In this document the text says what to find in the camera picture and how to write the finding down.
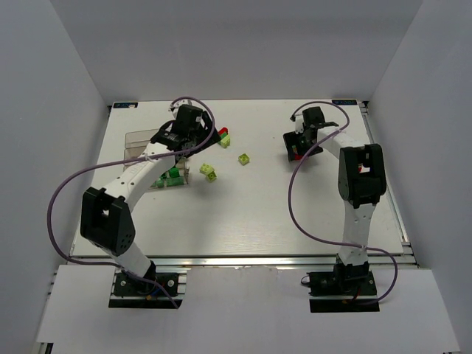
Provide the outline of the red green yellow lego stack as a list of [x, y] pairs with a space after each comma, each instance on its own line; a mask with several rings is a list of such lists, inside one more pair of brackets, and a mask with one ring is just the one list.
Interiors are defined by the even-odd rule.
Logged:
[[219, 137], [220, 137], [219, 145], [220, 145], [222, 148], [227, 148], [228, 146], [230, 146], [231, 138], [230, 138], [229, 130], [228, 130], [227, 127], [222, 127], [222, 128], [218, 131], [218, 135], [219, 135]]

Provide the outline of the green L-shaped lego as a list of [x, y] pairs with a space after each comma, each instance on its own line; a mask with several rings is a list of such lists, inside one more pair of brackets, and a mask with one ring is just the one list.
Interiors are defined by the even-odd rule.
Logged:
[[152, 188], [163, 188], [166, 187], [166, 178], [160, 176], [158, 179], [156, 179], [153, 184], [151, 185]]

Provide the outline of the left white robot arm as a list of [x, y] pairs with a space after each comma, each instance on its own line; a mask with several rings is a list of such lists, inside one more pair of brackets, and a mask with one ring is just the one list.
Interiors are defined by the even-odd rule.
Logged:
[[173, 121], [157, 130], [137, 160], [104, 187], [89, 187], [82, 199], [80, 235], [144, 288], [156, 281], [156, 266], [134, 241], [133, 209], [163, 173], [218, 140], [208, 110], [189, 104], [171, 110]]

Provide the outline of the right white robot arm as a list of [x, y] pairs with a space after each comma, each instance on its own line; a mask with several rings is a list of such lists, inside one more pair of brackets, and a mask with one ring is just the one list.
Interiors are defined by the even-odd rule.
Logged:
[[369, 273], [367, 246], [373, 213], [386, 192], [383, 151], [366, 144], [335, 122], [328, 122], [319, 106], [295, 112], [295, 130], [284, 133], [288, 160], [302, 161], [323, 151], [338, 159], [338, 191], [344, 202], [344, 229], [333, 273], [339, 285], [365, 280]]

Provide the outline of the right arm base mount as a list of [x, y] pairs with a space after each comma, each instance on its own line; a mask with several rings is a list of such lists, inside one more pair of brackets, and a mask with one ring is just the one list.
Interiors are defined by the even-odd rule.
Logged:
[[309, 292], [311, 313], [375, 313], [380, 311], [373, 273], [353, 284], [340, 285], [333, 272], [307, 273], [300, 285]]

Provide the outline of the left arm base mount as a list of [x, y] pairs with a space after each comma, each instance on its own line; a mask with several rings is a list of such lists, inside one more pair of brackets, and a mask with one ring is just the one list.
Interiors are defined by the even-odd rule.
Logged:
[[162, 289], [150, 283], [139, 282], [117, 272], [111, 287], [109, 308], [121, 309], [176, 309], [183, 302], [186, 280], [183, 274], [157, 272], [155, 281], [168, 292], [177, 307]]

